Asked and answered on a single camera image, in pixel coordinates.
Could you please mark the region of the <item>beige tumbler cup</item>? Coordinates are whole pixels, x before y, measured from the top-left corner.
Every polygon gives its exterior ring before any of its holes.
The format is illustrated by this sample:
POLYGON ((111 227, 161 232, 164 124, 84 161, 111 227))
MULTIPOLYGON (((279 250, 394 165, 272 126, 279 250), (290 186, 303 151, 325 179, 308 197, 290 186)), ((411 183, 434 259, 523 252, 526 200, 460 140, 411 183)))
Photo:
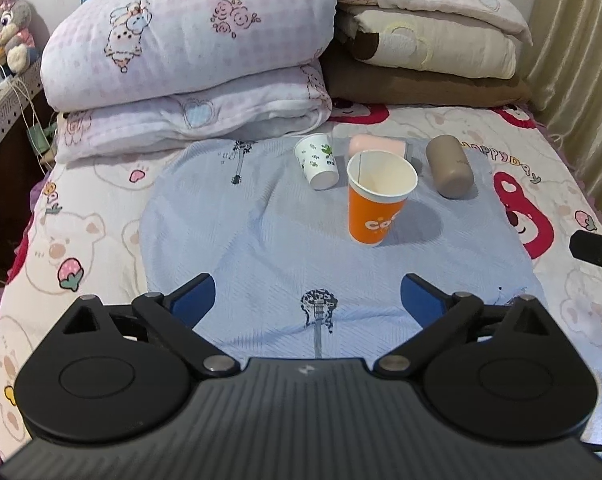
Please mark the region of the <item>beige tumbler cup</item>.
POLYGON ((436 136, 426 146, 435 189, 445 198, 464 197, 474 185, 474 172, 464 148, 455 136, 436 136))

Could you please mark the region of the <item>beige pleated curtain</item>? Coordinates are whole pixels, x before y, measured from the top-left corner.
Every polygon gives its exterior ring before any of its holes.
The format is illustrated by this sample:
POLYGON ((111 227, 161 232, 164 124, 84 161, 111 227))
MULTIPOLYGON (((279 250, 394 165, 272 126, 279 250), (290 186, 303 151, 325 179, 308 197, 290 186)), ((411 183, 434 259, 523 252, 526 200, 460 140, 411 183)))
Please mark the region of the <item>beige pleated curtain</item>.
POLYGON ((602 0, 536 0, 530 29, 534 114, 602 215, 602 0))

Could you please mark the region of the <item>orange paper cup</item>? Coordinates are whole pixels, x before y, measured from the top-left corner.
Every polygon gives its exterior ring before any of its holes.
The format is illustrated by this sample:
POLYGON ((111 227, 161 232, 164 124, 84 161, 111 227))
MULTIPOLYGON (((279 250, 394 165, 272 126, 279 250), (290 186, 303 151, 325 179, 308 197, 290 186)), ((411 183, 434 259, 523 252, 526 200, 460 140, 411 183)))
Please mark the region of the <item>orange paper cup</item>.
POLYGON ((349 234, 358 243, 379 245, 415 190, 417 172, 402 156, 368 150, 350 158, 347 177, 349 234))

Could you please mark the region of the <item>grey plush bunny toy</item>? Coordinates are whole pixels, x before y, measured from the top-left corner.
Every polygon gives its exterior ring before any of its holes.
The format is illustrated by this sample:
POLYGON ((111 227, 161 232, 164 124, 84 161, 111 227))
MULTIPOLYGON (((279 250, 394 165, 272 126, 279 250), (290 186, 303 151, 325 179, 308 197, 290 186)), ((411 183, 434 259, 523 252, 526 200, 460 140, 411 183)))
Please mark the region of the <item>grey plush bunny toy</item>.
POLYGON ((38 59, 30 31, 33 9, 26 0, 0 0, 0 53, 15 75, 26 72, 38 59))

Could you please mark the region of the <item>light blue cloth mat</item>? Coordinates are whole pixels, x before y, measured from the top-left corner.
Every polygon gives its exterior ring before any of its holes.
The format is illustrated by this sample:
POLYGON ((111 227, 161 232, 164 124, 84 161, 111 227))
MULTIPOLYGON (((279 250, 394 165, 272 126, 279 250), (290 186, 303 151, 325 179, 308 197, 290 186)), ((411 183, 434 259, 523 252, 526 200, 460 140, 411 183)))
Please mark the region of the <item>light blue cloth mat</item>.
POLYGON ((413 141, 415 191, 386 240, 367 247, 348 231, 347 181, 313 190, 294 146, 195 143, 157 177, 141 215, 148 287, 173 292, 211 275, 214 306, 196 330, 236 360, 378 359, 420 329, 400 298, 408 273, 489 304, 542 295, 484 155, 468 156, 469 194, 447 200, 433 186, 425 142, 413 141))

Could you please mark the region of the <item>cartoon bear bed sheet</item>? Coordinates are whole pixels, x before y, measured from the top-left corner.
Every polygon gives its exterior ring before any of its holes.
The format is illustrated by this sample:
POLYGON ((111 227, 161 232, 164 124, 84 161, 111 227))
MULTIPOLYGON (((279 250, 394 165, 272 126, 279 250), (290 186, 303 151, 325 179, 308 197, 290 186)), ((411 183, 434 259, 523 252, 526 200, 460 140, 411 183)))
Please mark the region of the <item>cartoon bear bed sheet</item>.
MULTIPOLYGON (((352 136, 415 140, 455 136, 484 155, 493 188, 540 281, 543 300, 593 370, 600 393, 584 438, 602 443, 602 269, 569 251, 574 232, 602 232, 570 170, 519 107, 384 107, 339 104, 322 125, 339 166, 352 136)), ((28 442, 14 397, 20 367, 71 302, 94 294, 125 304, 151 290, 139 223, 157 177, 185 150, 94 157, 58 166, 36 188, 32 220, 0 293, 0 462, 28 442)))

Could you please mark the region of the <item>folded pink white quilt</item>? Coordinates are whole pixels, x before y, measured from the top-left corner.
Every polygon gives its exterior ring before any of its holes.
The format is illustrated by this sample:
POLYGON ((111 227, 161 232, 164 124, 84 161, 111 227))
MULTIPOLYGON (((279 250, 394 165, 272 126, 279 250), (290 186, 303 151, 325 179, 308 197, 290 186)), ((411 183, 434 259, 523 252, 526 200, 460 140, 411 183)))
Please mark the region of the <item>folded pink white quilt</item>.
POLYGON ((306 133, 331 112, 319 56, 337 0, 88 0, 40 76, 57 162, 306 133))

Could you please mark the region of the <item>small white printed paper cup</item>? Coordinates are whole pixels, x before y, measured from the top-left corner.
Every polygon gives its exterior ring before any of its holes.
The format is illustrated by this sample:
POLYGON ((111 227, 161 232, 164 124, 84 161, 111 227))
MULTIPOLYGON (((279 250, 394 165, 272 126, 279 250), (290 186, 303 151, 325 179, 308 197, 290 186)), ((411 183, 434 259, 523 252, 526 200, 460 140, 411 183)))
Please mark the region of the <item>small white printed paper cup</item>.
POLYGON ((303 136, 293 151, 305 180, 314 191, 328 190, 337 184, 339 170, 326 133, 303 136))

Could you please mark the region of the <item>brown folded blanket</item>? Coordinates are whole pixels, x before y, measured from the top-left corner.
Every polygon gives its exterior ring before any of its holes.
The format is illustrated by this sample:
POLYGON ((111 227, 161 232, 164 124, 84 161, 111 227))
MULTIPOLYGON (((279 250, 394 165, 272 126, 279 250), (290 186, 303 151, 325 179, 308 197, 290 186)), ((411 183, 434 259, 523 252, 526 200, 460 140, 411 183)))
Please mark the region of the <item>brown folded blanket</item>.
POLYGON ((334 99, 359 104, 491 108, 525 104, 531 93, 519 77, 469 79, 439 73, 367 65, 349 58, 323 58, 326 88, 334 99))

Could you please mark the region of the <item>cream folded blanket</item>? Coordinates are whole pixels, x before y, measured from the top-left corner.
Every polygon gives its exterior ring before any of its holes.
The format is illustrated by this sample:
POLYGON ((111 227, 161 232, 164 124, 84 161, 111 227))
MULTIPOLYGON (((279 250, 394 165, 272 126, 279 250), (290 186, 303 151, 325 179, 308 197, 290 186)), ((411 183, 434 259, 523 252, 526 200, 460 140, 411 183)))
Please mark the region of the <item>cream folded blanket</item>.
POLYGON ((515 41, 484 22, 455 14, 343 6, 335 25, 354 58, 470 79, 515 75, 515 41))

